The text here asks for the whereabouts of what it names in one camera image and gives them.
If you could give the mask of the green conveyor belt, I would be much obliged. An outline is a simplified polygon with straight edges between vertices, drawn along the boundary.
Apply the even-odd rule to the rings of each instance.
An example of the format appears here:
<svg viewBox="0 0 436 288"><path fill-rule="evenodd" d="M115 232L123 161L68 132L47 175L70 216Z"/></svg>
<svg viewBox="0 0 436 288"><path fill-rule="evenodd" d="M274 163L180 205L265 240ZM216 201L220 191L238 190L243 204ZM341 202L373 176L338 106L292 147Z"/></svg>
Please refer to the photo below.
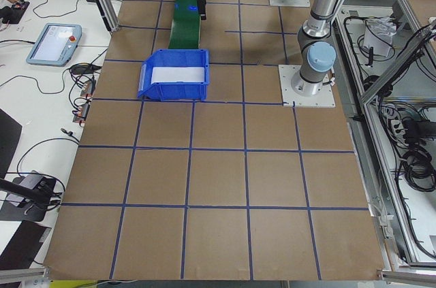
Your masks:
<svg viewBox="0 0 436 288"><path fill-rule="evenodd" d="M200 15L197 0L176 0L169 49L198 49L199 43Z"/></svg>

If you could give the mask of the blue plastic bin left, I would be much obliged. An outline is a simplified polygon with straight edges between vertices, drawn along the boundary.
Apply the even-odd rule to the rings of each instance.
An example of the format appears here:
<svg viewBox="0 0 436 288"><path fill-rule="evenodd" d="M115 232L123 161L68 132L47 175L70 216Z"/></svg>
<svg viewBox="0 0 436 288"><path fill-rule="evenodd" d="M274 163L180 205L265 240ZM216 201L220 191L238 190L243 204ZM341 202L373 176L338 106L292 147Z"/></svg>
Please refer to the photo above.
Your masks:
<svg viewBox="0 0 436 288"><path fill-rule="evenodd" d="M151 83L154 67L203 67L203 82ZM209 53L205 49L160 49L142 63L138 85L138 97L153 100L177 100L207 98L209 85Z"/></svg>

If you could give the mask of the white foam pad left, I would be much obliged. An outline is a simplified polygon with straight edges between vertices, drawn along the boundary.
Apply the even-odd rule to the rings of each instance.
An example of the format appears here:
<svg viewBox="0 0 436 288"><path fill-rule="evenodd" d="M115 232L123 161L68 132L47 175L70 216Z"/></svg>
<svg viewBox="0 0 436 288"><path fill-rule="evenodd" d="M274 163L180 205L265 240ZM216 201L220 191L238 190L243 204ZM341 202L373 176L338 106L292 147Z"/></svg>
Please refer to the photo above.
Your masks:
<svg viewBox="0 0 436 288"><path fill-rule="evenodd" d="M203 67L154 67L151 83L164 82L203 82L205 69Z"/></svg>

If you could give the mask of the teach pendant near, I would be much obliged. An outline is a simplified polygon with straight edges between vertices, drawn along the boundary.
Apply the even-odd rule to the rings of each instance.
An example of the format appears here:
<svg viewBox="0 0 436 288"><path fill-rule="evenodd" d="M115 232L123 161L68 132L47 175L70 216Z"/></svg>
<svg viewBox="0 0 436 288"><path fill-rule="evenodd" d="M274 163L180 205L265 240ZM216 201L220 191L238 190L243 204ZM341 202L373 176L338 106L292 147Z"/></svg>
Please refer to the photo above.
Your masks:
<svg viewBox="0 0 436 288"><path fill-rule="evenodd" d="M71 59L82 36L82 27L47 23L27 56L32 65L64 66Z"/></svg>

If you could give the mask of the white paper bag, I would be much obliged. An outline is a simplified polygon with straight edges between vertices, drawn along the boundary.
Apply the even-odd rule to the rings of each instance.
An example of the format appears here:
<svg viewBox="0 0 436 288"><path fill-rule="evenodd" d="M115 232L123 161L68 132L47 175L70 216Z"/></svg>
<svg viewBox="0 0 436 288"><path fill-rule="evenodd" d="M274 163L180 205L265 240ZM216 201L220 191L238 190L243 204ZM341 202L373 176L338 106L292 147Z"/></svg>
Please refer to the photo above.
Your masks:
<svg viewBox="0 0 436 288"><path fill-rule="evenodd" d="M368 18L364 21L365 33L362 47L365 52L373 49L375 56L389 57L396 25L390 17Z"/></svg>

